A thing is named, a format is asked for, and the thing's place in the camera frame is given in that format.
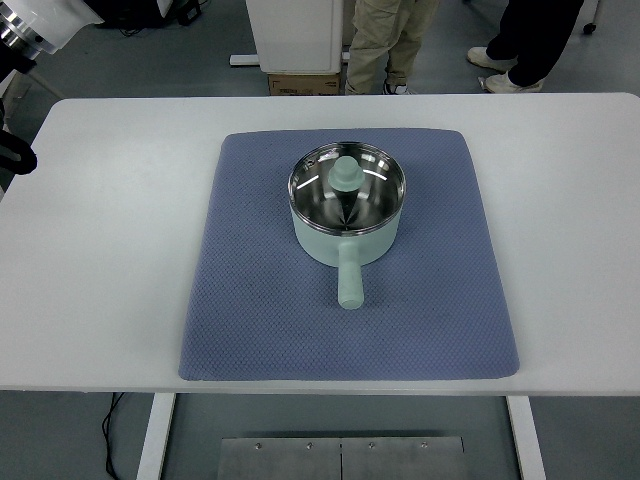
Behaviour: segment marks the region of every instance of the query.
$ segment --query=pot lid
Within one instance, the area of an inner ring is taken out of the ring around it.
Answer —
[[[289,177],[293,212],[331,235],[359,235],[381,228],[402,207],[405,178],[386,152],[358,142],[319,147]]]

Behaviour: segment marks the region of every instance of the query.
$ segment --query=white table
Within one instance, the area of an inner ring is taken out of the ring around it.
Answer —
[[[0,388],[638,395],[639,124],[640,100],[628,94],[62,101],[34,142],[38,169],[0,203]],[[180,379],[224,138],[354,127],[464,135],[519,372],[425,382]]]

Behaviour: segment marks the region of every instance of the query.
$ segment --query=pot handle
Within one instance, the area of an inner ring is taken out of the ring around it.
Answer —
[[[360,308],[364,302],[360,254],[355,242],[338,246],[338,303],[347,310]]]

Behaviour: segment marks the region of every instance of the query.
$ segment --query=metal plate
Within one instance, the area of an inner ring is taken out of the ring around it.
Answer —
[[[460,437],[342,439],[344,480],[464,480],[469,478]]]
[[[223,439],[218,480],[340,480],[339,438]]]
[[[219,480],[466,480],[460,437],[223,439]]]

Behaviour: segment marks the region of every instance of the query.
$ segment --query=khaki pants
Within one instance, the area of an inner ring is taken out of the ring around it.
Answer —
[[[378,60],[389,54],[387,83],[406,85],[422,36],[431,24],[439,0],[357,0],[356,34],[349,49],[347,95],[369,93]]]

